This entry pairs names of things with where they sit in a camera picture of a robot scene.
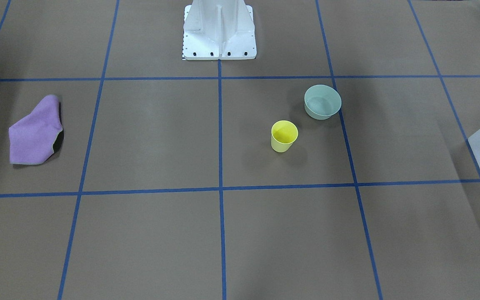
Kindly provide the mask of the yellow plastic cup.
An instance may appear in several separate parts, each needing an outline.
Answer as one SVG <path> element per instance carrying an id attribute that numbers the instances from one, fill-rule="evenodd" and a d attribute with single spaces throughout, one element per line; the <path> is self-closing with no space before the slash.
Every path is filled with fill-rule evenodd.
<path id="1" fill-rule="evenodd" d="M 271 129 L 271 147 L 275 152 L 286 152 L 298 138 L 298 128 L 290 121 L 277 121 Z"/>

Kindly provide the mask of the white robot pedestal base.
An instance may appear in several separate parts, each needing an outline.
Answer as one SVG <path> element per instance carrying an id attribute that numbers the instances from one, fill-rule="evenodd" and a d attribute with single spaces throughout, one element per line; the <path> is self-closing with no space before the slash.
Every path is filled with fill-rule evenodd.
<path id="1" fill-rule="evenodd" d="M 253 8 L 243 0 L 194 0 L 183 14 L 184 60 L 257 57 Z"/>

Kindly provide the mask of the purple microfiber cloth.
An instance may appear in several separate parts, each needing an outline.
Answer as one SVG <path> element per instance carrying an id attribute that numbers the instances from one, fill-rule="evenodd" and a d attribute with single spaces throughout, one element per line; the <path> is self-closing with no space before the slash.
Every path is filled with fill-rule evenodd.
<path id="1" fill-rule="evenodd" d="M 64 129 L 61 103 L 45 96 L 24 118 L 8 128 L 12 165 L 41 165 L 61 149 Z"/>

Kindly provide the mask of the light green plastic bowl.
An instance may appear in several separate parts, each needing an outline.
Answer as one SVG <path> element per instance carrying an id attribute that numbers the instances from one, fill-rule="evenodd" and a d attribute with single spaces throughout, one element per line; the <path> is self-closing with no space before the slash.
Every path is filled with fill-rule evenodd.
<path id="1" fill-rule="evenodd" d="M 341 96 L 332 87 L 324 84 L 316 84 L 305 91 L 305 112 L 315 120 L 327 120 L 337 114 L 341 106 Z"/>

